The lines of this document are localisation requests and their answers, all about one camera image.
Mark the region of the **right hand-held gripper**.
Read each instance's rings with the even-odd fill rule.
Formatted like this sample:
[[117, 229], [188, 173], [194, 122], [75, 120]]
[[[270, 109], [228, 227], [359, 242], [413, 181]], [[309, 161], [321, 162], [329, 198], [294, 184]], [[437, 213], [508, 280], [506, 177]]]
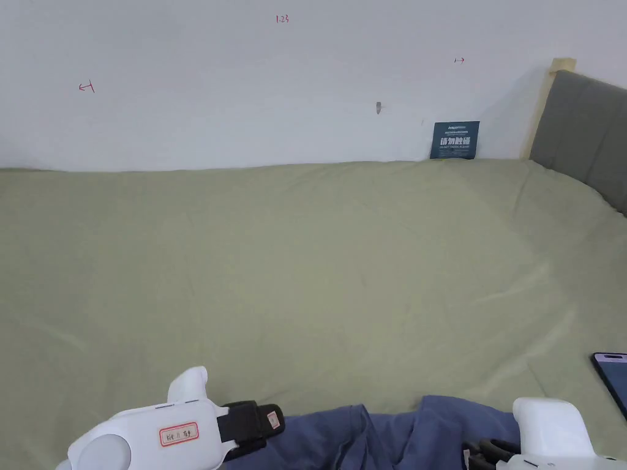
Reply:
[[520, 453], [518, 444], [500, 439], [464, 442], [466, 469], [626, 469], [626, 461], [595, 452], [572, 403], [520, 397], [512, 411], [519, 425]]

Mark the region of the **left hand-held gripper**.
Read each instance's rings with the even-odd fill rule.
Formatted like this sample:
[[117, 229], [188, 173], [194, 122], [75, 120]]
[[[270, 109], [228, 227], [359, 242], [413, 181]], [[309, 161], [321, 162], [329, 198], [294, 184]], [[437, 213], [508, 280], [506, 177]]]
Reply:
[[277, 404], [217, 406], [208, 372], [192, 367], [170, 384], [164, 403], [120, 412], [72, 443], [58, 469], [217, 469], [257, 452], [285, 431]]

